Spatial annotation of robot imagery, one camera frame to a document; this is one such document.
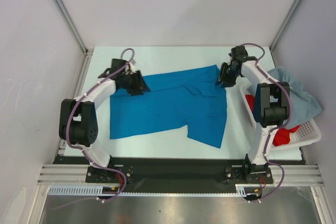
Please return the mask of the blue t shirt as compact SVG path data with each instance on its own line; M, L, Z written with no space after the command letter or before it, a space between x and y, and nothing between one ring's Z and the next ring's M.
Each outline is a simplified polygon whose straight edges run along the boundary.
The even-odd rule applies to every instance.
M110 97L110 139L187 126L187 137L220 148L227 121L226 90L216 65L145 76L150 92Z

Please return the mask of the grey t shirt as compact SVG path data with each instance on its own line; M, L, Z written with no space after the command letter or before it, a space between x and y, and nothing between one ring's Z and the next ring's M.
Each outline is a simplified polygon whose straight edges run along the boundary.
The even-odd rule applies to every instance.
M317 100L303 90L303 83L287 68L284 66L276 67L269 70L268 73L278 81L287 82L290 85L292 107L289 124L285 127L287 130L306 123L322 113L323 109Z

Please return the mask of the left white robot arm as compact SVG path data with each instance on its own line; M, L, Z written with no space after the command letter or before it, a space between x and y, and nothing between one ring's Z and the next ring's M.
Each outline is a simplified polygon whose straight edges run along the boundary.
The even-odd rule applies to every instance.
M116 169L109 165L111 156L98 140L97 109L118 90L143 95L150 88L131 62L112 59L111 67L98 76L92 88L74 99L64 99L60 109L60 138L70 148L81 151L89 164L98 168L97 174L105 182L115 178Z

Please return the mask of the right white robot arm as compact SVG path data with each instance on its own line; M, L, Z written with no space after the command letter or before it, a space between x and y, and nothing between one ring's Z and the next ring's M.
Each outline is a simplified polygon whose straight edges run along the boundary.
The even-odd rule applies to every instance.
M257 183L262 175L269 175L269 150L277 131L290 121L290 85L280 82L259 66L260 58L249 56L242 44L231 49L230 62L220 67L217 85L231 88L238 77L245 77L256 87L253 118L256 122L254 144L246 154L236 179Z

